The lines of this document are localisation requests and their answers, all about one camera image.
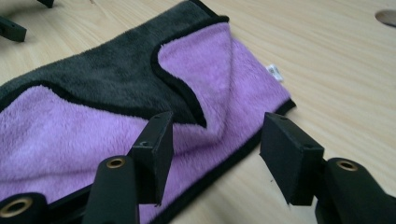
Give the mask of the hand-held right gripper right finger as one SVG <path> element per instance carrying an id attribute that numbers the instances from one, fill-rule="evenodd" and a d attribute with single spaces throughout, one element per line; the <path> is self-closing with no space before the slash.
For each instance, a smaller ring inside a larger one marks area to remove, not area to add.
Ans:
<path id="1" fill-rule="evenodd" d="M 311 205 L 324 147 L 290 119 L 265 113 L 260 155 L 287 203 Z"/>

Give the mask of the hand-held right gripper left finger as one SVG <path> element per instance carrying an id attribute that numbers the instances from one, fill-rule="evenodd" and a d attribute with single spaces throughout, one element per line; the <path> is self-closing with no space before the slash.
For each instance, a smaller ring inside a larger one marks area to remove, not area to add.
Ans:
<path id="1" fill-rule="evenodd" d="M 140 204 L 161 204 L 174 156 L 173 113 L 153 116 L 128 155 L 134 160 Z"/>

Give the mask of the purple cloth with black edge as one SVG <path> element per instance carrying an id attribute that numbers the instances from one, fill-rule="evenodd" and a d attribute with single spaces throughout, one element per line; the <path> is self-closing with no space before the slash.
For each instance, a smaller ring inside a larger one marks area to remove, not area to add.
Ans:
<path id="1" fill-rule="evenodd" d="M 39 192 L 54 202 L 90 185 L 102 160 L 169 111 L 175 155 L 163 201 L 141 207 L 143 224 L 167 224 L 259 144 L 266 113 L 292 108 L 228 18 L 185 0 L 0 86 L 0 201 Z"/>

